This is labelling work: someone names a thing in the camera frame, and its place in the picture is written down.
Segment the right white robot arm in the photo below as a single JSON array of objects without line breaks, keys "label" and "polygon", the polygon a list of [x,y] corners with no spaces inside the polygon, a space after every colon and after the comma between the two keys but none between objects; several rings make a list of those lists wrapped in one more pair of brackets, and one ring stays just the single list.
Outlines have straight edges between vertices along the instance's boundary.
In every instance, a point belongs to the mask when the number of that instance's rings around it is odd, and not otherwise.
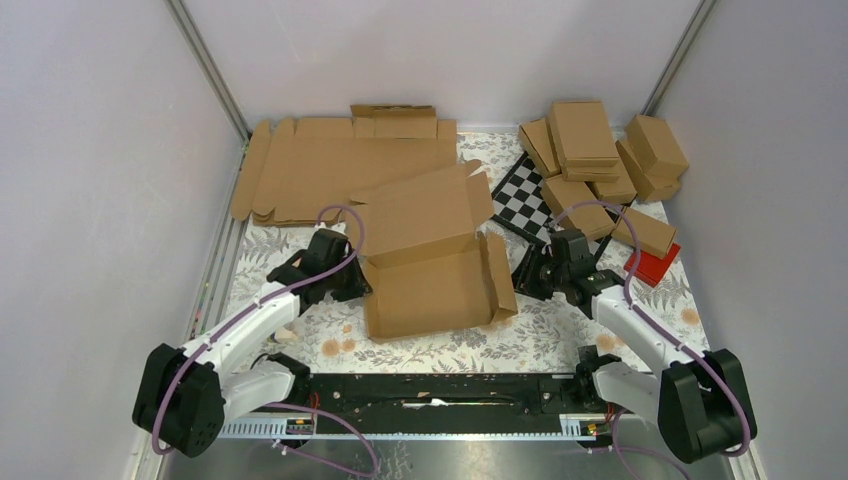
[{"label": "right white robot arm", "polygon": [[598,268],[585,235],[552,233],[532,245],[513,271],[517,293],[567,302],[619,336],[647,366],[640,372],[614,354],[589,348],[580,356],[575,402],[597,412],[608,403],[654,424],[671,453],[691,464],[713,454],[738,454],[758,427],[741,361],[727,349],[696,352],[637,302],[625,280]]}]

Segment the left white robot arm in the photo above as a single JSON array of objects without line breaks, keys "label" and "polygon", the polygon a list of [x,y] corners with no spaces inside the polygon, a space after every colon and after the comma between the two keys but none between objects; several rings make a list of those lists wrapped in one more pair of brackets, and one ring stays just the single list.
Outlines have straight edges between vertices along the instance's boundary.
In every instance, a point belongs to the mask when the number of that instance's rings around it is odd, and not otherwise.
[{"label": "left white robot arm", "polygon": [[157,346],[145,363],[132,422],[150,433],[159,453],[175,449],[193,458],[229,421],[274,402],[288,411],[304,407],[311,387],[292,362],[237,369],[264,340],[325,297],[346,301],[370,294],[356,256],[344,234],[319,228],[235,314],[180,347]]}]

